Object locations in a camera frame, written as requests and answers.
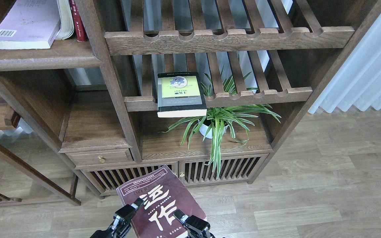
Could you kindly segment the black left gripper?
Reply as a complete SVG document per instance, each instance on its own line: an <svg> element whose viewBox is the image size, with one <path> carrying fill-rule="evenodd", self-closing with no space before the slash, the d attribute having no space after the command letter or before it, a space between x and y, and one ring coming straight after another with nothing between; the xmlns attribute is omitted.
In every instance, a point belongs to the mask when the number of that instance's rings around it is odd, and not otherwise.
<svg viewBox="0 0 381 238"><path fill-rule="evenodd" d="M91 238L125 238L128 234L128 227L131 226L132 218L143 203L144 200L137 198L131 205L123 206L115 212L114 221L110 226L104 231L100 229L95 231Z"/></svg>

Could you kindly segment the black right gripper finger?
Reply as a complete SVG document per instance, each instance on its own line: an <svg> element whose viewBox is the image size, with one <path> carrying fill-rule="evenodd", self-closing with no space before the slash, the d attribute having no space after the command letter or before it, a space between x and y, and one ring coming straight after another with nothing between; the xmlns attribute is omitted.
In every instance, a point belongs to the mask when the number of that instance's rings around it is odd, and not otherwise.
<svg viewBox="0 0 381 238"><path fill-rule="evenodd" d="M179 220L182 226L187 230L186 238L211 238L210 223L191 215L185 215L180 209L174 211L174 217Z"/></svg>

